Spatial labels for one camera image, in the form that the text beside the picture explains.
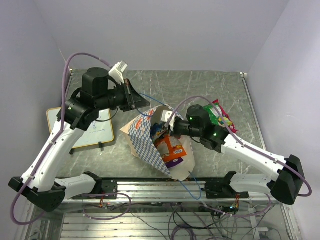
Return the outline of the orange Fox's candy pack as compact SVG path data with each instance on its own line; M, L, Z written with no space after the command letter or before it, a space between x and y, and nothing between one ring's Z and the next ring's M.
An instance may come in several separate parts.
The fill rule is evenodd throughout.
M186 150L180 140L175 136L165 134L154 142L154 145L159 152L164 163L177 158L183 158L187 155Z

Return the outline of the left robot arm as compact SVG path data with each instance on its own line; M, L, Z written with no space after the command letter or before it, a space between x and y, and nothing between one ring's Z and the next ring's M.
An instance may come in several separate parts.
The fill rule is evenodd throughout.
M103 180L92 172L57 178L63 160L92 122L98 120L100 111L128 112L148 106L150 102L114 68L110 71L100 67L88 69L82 75L81 86L57 114L57 121L41 153L22 176L9 181L9 187L48 213L57 209L65 199L80 195L98 198Z

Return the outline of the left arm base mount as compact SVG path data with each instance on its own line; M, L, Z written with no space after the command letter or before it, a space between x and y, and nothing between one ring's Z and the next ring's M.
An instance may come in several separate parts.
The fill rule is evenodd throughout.
M118 192L118 184L114 179L102 178L99 180L90 193L83 193L72 197L74 200L97 199L104 198L107 200L115 200Z

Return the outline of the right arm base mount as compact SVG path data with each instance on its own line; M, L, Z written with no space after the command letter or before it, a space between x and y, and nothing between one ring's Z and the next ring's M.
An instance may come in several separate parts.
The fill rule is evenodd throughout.
M200 180L205 182L201 190L205 192L207 199L235 199L237 195L240 199L249 198L247 191L235 191L230 185L231 181L222 177L200 178Z

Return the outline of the green yellow candy bag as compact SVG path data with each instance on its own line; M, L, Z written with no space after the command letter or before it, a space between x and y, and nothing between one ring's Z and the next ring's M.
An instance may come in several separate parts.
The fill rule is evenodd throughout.
M225 121L225 115L228 113L220 105L220 102L218 99L214 100L212 103L214 104L215 107L213 107L211 104L208 104L203 108L208 112L210 120L213 124L224 127L225 124L223 120Z

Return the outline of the blue checkered paper bag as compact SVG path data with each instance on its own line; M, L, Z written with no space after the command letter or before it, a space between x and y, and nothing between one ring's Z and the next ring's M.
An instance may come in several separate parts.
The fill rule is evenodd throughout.
M164 127L162 115L172 111L172 107L146 94L143 96L158 102L159 106L146 112L139 111L139 116L120 129L131 154L177 180L190 193L183 181L194 177L195 157L191 140L187 136L175 137Z

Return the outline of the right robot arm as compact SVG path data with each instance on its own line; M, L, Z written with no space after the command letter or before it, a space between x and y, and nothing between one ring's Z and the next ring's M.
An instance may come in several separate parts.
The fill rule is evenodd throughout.
M224 197L255 192L270 194L283 204L293 205L300 196L305 175L297 156L284 157L270 153L239 138L227 127L213 124L209 113L198 104L189 107L186 120L178 117L175 112L164 113L162 120L174 135L199 138L199 143L205 148L230 155L262 172L262 175L249 176L231 174L229 181L220 186Z

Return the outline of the blue gummy snack bag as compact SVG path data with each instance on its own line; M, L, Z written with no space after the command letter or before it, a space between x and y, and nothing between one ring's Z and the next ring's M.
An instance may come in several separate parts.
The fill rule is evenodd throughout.
M162 123L155 123L150 129L150 138L153 142L159 139L164 133L166 133L167 129L164 127Z

